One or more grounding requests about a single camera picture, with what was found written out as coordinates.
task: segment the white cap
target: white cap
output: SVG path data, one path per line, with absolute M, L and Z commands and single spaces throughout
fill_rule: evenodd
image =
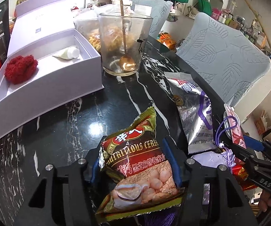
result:
M 71 46 L 67 49 L 67 57 L 72 58 L 78 58 L 80 55 L 80 50 L 76 46 Z

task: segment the table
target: table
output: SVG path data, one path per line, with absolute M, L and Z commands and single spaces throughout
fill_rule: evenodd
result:
M 156 139 L 161 142 L 166 136 L 186 150 L 186 136 L 164 71 L 192 75 L 210 98 L 216 130 L 225 111 L 223 101 L 185 61 L 149 37 L 139 72 L 114 77 L 103 71 L 104 89 L 51 110 L 0 139 L 1 221 L 13 224 L 46 164 L 66 166 L 85 157 L 103 135 L 128 127 L 149 106 L 157 112 Z

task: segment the white bottle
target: white bottle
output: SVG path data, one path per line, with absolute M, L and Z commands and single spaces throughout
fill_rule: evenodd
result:
M 53 54 L 54 57 L 63 58 L 63 59 L 73 59 L 78 58 L 80 55 L 80 50 L 76 46 L 70 46 L 60 50 Z

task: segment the silver foil package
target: silver foil package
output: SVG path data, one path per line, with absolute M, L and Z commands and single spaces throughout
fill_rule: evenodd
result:
M 215 149 L 211 102 L 190 74 L 165 72 L 177 105 L 189 154 Z

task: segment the red fuzzy ball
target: red fuzzy ball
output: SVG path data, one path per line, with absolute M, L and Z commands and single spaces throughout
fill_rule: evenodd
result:
M 5 68 L 5 78 L 13 84 L 27 81 L 35 73 L 38 61 L 33 55 L 13 58 Z

